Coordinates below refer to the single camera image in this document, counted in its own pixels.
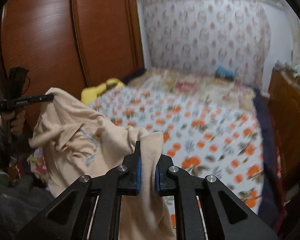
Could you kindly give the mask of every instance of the white sheet with orange flowers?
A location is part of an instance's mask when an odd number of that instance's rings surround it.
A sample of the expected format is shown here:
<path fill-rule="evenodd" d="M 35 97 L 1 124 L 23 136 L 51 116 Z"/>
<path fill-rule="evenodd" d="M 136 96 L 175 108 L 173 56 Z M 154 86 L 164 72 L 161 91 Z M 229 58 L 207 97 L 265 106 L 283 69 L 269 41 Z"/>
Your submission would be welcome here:
<path fill-rule="evenodd" d="M 204 178 L 217 176 L 255 213 L 263 188 L 262 136 L 256 116 L 209 100 L 158 91 L 113 89 L 90 104 L 116 125 L 162 131 L 163 154 Z M 174 223 L 173 197 L 167 198 Z"/>

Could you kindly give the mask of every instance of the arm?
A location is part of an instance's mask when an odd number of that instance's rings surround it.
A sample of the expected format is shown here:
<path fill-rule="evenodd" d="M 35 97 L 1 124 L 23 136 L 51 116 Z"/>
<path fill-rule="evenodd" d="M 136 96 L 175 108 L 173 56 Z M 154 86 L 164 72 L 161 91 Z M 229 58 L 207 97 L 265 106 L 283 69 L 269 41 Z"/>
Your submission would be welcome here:
<path fill-rule="evenodd" d="M 10 145 L 7 137 L 7 122 L 11 122 L 11 133 L 14 135 L 22 134 L 23 124 L 25 121 L 25 111 L 16 115 L 15 113 L 2 113 L 0 116 L 0 171 L 7 168 L 10 162 Z"/>

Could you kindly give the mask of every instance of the metal screw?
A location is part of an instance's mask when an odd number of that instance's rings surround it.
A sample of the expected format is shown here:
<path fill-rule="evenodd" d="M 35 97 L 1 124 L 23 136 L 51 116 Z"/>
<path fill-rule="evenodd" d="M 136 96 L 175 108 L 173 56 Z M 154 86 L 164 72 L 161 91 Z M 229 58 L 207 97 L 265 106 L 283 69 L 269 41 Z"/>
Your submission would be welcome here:
<path fill-rule="evenodd" d="M 81 181 L 81 182 L 87 182 L 87 181 L 89 181 L 89 176 L 88 175 L 82 175 L 80 178 L 79 178 L 79 180 Z"/>
<path fill-rule="evenodd" d="M 208 175 L 207 176 L 207 181 L 209 181 L 209 182 L 216 182 L 217 181 L 217 178 L 215 177 L 215 176 L 213 176 L 213 175 Z"/>
<path fill-rule="evenodd" d="M 126 171 L 128 167 L 126 165 L 119 165 L 117 169 L 118 171 Z"/>
<path fill-rule="evenodd" d="M 171 172 L 178 172 L 179 168 L 177 166 L 170 166 L 169 167 L 169 171 L 171 171 Z"/>

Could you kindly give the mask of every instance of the floral blanket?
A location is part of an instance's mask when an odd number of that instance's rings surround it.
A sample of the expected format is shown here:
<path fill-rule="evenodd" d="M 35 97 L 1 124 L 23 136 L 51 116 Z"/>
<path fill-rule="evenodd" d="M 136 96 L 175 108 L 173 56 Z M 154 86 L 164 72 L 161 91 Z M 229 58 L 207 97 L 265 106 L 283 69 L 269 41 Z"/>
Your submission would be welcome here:
<path fill-rule="evenodd" d="M 141 77 L 132 80 L 128 86 L 175 95 L 194 96 L 200 100 L 211 101 L 213 99 L 231 109 L 240 108 L 252 114 L 255 112 L 252 102 L 255 97 L 253 89 L 220 78 L 151 69 Z"/>
<path fill-rule="evenodd" d="M 133 88 L 112 89 L 90 107 L 121 126 L 163 132 L 163 154 L 204 178 L 216 175 L 255 213 L 263 188 L 262 137 L 254 114 L 211 100 Z M 173 198 L 167 198 L 174 223 Z"/>

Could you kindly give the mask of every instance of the pink patterned fabric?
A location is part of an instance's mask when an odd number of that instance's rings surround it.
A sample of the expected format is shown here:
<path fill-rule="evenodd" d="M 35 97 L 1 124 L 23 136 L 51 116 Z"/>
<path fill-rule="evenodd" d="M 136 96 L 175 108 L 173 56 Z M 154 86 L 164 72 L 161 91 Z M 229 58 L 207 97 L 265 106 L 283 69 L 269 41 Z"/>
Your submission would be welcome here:
<path fill-rule="evenodd" d="M 142 0 L 152 67 L 213 75 L 261 88 L 270 25 L 255 0 Z"/>

